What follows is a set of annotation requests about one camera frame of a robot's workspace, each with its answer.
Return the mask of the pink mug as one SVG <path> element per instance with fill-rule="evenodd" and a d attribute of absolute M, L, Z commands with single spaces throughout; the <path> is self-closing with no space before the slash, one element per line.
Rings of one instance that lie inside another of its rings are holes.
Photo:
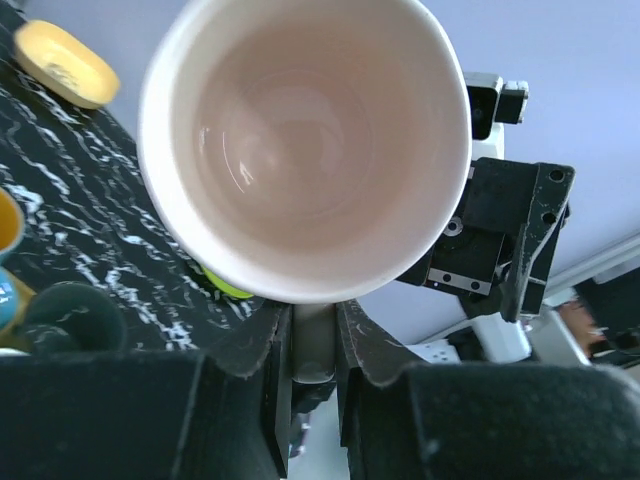
<path fill-rule="evenodd" d="M 443 233 L 472 144 L 456 53 L 418 1 L 191 1 L 147 69 L 137 141 L 179 246 L 293 306 L 301 383 L 333 375 L 336 305 Z"/>

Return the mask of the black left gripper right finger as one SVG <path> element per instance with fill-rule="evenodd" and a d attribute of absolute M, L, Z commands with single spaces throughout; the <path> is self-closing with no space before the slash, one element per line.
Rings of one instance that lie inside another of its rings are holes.
<path fill-rule="evenodd" d="M 611 367 L 430 364 L 355 301 L 337 308 L 354 479 L 635 479 L 639 387 Z"/>

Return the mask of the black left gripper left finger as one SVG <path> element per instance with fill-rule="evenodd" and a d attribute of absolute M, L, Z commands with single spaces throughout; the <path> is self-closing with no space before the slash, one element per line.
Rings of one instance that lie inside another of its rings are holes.
<path fill-rule="evenodd" d="M 2 477 L 285 477 L 290 322 L 267 302 L 207 349 L 3 358 Z"/>

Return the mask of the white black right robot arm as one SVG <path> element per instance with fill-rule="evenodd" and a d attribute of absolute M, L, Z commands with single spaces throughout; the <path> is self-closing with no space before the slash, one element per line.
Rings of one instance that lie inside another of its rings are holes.
<path fill-rule="evenodd" d="M 484 357 L 528 358 L 523 322 L 540 313 L 575 171 L 483 157 L 435 245 L 400 276 L 454 295 Z"/>

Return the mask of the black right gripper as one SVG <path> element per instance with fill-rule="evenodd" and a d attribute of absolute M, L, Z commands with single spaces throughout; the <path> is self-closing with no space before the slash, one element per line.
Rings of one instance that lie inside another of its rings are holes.
<path fill-rule="evenodd" d="M 435 245 L 400 276 L 458 297 L 466 316 L 535 316 L 575 179 L 570 166 L 482 157 Z"/>

